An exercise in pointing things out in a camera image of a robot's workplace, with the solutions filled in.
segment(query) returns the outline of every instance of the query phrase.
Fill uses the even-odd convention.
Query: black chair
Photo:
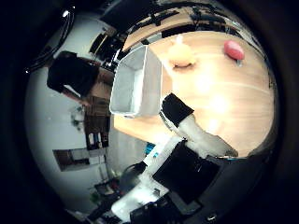
[[[107,8],[100,17],[101,21],[113,26],[120,33],[124,33],[137,22],[148,17],[155,9],[150,0],[117,0]]]

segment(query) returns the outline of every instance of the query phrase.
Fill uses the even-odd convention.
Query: black cover
[[[47,85],[62,92],[64,85],[71,86],[80,95],[86,96],[92,88],[98,68],[72,54],[57,58],[49,69]]]
[[[185,146],[178,143],[166,162],[153,178],[175,191],[185,203],[191,203],[211,183],[219,166],[204,160]]]
[[[185,105],[174,93],[170,93],[162,103],[162,111],[178,127],[180,122],[192,114],[194,110]]]

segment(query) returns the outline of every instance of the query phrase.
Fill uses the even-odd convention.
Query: floor
[[[113,127],[113,121],[114,116],[112,115],[107,150],[107,170],[111,176],[119,176],[127,166],[143,161],[147,142],[119,132]]]

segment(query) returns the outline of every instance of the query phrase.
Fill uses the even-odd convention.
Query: small object
[[[213,214],[211,214],[211,215],[209,215],[207,218],[206,218],[206,220],[207,221],[215,221],[216,220],[216,217],[217,217],[217,214],[216,213],[213,213]]]
[[[224,52],[231,58],[236,60],[236,63],[241,66],[241,61],[244,60],[245,54],[241,46],[234,40],[224,42]]]
[[[178,35],[176,40],[172,40],[173,46],[168,50],[168,60],[178,67],[185,67],[195,63],[192,49],[183,43],[183,36]]]
[[[241,67],[242,66],[242,61],[241,60],[236,60],[236,64]]]

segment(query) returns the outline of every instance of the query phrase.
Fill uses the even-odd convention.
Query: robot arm
[[[187,146],[202,158],[210,156],[237,156],[237,151],[220,137],[205,132],[195,120],[193,110],[173,93],[162,103],[162,114],[167,126],[178,136],[188,140]]]

